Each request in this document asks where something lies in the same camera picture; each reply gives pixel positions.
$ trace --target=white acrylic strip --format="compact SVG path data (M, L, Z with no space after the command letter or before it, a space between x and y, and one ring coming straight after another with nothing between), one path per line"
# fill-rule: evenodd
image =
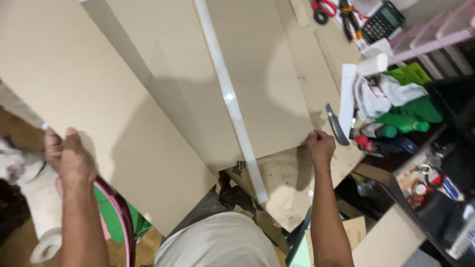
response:
M259 203L266 202L269 198L262 182L261 173L257 166L256 157L252 150L249 136L247 135L246 126L242 120L241 110L239 109L238 100L234 93L234 88L229 77L228 69L224 63L221 47L218 43L218 37L214 30L213 22L211 21L211 15L209 14L206 0L195 0L196 10L198 12L198 18L203 27L203 33L205 35L206 42L208 43L211 59L218 75L219 85L221 86L221 92L223 93L226 107L228 108L229 116L236 131L237 140L241 146L244 160L251 177L254 191L256 192L257 201Z

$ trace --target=red scissors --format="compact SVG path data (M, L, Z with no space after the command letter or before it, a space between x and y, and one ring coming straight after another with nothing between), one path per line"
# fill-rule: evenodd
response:
M331 12L325 6L327 5L333 11ZM320 25L327 24L329 18L333 18L336 16L336 12L338 11L338 6L333 3L331 0L315 0L312 2L312 9L313 9L313 18L315 21Z

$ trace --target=calculator display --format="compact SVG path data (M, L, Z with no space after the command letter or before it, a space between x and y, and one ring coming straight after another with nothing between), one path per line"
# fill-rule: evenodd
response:
M399 21L391 14L387 8L381 9L381 14L383 14L393 26L398 26Z

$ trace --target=utility knife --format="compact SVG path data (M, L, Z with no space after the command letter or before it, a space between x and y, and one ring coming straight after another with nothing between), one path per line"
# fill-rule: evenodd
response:
M330 125L332 126L333 134L335 135L336 141L340 145L350 145L350 141L345 136L345 133L342 130L342 127L340 126L340 123L338 122L338 117L333 113L332 107L330 104L327 104L325 106L328 117L330 118Z

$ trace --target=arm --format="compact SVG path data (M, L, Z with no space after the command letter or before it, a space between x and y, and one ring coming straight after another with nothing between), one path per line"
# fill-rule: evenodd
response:
M309 134L307 146L315 168L310 226L315 266L354 267L352 250L336 206L330 174L335 139L323 131L315 130Z
M63 186L62 267L108 267L109 255L94 195L97 175L76 130L64 141L53 130L45 134L45 156Z

